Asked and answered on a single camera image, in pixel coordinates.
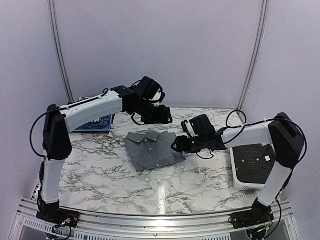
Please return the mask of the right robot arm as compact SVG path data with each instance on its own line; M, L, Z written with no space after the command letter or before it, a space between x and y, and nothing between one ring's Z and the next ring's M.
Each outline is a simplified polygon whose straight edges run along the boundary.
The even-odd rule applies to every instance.
M178 136L171 144L177 153L198 154L202 150L224 151L227 149L262 145L272 149L273 162L264 187L248 212L247 219L258 224L271 212L271 204L284 189L293 170L302 161L307 151L307 139L300 126L284 112L273 118L240 126L225 126L216 130L207 115L181 123L185 135Z

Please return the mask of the blue shirt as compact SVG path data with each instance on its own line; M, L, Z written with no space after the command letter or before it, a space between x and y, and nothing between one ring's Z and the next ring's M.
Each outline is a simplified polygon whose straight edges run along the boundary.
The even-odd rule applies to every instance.
M98 133L109 133L112 129L115 115L106 115L89 123L86 123L78 128L76 128L73 133L88 133L88 134L98 134Z

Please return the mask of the black white plaid shirt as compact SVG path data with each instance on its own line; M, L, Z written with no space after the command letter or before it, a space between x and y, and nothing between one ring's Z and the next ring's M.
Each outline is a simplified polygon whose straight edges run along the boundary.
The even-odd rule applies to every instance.
M83 97L83 96L81 96L81 97L79 97L78 98L78 100L76 100L75 102L68 102L67 104L68 105L71 105L71 104L74 104L74 103L78 103L78 102L81 102L81 101L84 101L84 100L88 100L88 99L90 99L91 97Z

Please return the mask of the grey long sleeve shirt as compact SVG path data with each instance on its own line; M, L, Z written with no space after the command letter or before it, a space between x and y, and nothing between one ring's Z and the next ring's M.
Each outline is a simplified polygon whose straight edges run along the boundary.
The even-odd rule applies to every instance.
M168 131L130 132L124 143L136 171L142 172L184 162L184 155L171 148L175 139L176 134Z

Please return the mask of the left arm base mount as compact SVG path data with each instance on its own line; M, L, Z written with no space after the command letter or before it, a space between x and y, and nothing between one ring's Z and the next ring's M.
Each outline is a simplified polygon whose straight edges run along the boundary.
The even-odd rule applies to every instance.
M80 213L78 211L60 208L59 203L44 204L38 207L36 217L58 227L76 228Z

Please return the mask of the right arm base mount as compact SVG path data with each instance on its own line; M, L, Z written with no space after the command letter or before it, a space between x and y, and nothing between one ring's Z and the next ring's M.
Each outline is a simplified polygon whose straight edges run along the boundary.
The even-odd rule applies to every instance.
M234 212L230 215L228 221L233 225L234 229L241 229L271 223L274 219L271 207L258 207L250 210Z

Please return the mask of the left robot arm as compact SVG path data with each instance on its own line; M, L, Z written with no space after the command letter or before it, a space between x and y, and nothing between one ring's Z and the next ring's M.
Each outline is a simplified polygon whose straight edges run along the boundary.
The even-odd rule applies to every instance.
M108 115L127 113L140 115L145 125L170 124L171 110L165 105L155 105L153 100L162 88L123 85L107 89L97 96L69 105L52 104L45 113L43 128L43 152L40 165L38 212L46 220L60 222L69 212L60 208L59 185L65 160L72 152L69 133L91 121Z

